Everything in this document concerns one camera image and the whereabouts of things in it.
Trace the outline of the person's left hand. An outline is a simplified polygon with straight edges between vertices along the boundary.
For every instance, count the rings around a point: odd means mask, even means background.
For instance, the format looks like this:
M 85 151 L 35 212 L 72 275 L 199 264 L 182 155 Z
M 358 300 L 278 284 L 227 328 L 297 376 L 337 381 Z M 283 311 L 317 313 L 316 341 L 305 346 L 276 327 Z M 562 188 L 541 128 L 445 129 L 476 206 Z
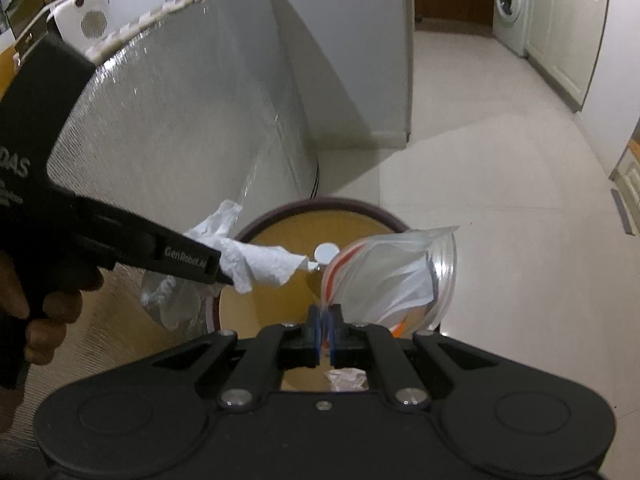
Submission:
M 14 348 L 27 364 L 45 366 L 52 362 L 66 337 L 67 326 L 78 320 L 81 309 L 80 290 L 65 284 L 61 290 L 44 296 L 42 313 L 33 318 L 14 267 L 8 260 L 1 260 L 1 312 L 11 320 L 26 321 L 26 325 L 17 330 L 20 341 Z

